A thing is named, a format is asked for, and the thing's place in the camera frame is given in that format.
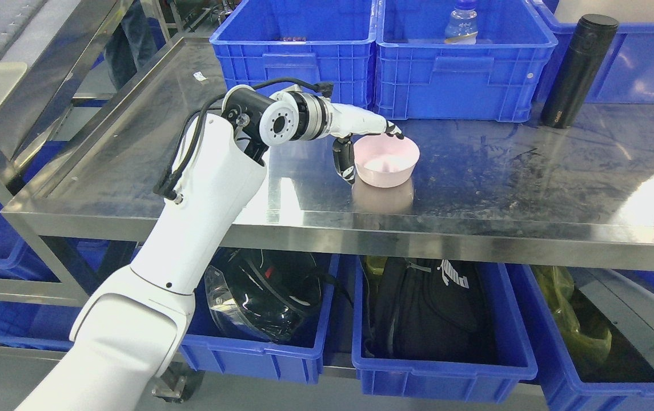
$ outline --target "white label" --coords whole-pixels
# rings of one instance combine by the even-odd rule
[[[446,286],[449,285],[450,280],[468,289],[468,279],[466,279],[465,276],[460,277],[458,271],[452,267],[451,263],[449,263],[449,260],[442,260],[439,270],[441,270],[441,278],[444,280]]]

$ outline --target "black thermos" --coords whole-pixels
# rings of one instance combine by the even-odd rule
[[[573,124],[618,29],[619,21],[606,15],[580,18],[540,115],[543,124],[554,128]]]

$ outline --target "bottle cap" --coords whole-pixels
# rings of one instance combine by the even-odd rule
[[[474,10],[478,0],[456,0],[458,10]]]
[[[569,48],[585,55],[604,55],[619,29],[619,21],[607,15],[584,15],[575,26]]]
[[[607,15],[583,15],[578,21],[578,24],[599,31],[616,31],[619,29],[619,21]]]

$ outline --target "gray floor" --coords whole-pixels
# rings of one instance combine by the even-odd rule
[[[13,409],[50,371],[54,362],[23,358],[0,357],[0,410]],[[56,409],[50,404],[49,409]],[[147,392],[142,395],[138,411],[208,409],[210,411],[352,411],[384,409],[391,411],[433,410],[546,410],[539,388],[518,386],[504,404],[468,404],[454,401],[413,400],[365,396],[360,393],[359,380],[321,377],[318,385],[257,380],[206,373],[195,395],[184,404],[167,404]]]

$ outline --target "motorcycle helmet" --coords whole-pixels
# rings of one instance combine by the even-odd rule
[[[287,343],[322,303],[308,252],[223,249],[204,273],[204,288],[212,320],[230,338]]]

